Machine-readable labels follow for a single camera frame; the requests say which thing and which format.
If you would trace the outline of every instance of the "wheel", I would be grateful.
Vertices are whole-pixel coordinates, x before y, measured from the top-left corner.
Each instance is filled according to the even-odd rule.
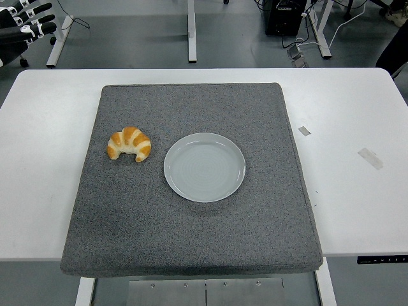
[[[29,66],[27,60],[20,59],[20,66],[22,66],[23,68],[27,68]]]

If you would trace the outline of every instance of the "white table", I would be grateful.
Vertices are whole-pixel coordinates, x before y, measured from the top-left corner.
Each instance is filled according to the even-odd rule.
[[[0,260],[60,260],[103,86],[228,82],[282,86],[325,256],[408,253],[408,107],[381,69],[27,70],[0,109]]]

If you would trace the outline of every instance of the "black computer case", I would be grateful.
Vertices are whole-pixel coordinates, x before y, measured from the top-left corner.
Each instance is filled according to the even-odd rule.
[[[266,35],[296,36],[307,0],[263,0]]]

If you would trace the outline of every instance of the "metal plate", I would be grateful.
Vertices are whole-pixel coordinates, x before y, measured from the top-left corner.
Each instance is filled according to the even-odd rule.
[[[127,306],[205,306],[205,280],[135,280],[127,298]]]
[[[207,306],[284,306],[282,279],[207,279]]]

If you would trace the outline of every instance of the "white cable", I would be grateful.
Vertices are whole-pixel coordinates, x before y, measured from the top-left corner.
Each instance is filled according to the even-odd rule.
[[[364,14],[364,12],[365,12],[365,4],[366,4],[366,3],[367,3],[367,2],[365,1],[365,2],[364,2],[364,5],[363,5],[363,11],[362,11],[360,14],[358,14],[357,16],[354,16],[354,17],[353,17],[352,19],[350,19],[349,21],[346,21],[346,22],[344,22],[343,24],[340,24],[340,25],[339,25],[339,27],[337,28],[337,30],[336,30],[335,33],[334,33],[333,38],[331,39],[332,41],[331,41],[330,44],[329,44],[329,48],[332,46],[334,37],[336,37],[337,31],[340,29],[341,26],[344,26],[345,24],[348,24],[350,21],[352,21],[352,20],[356,19],[357,17],[361,16],[362,14]]]

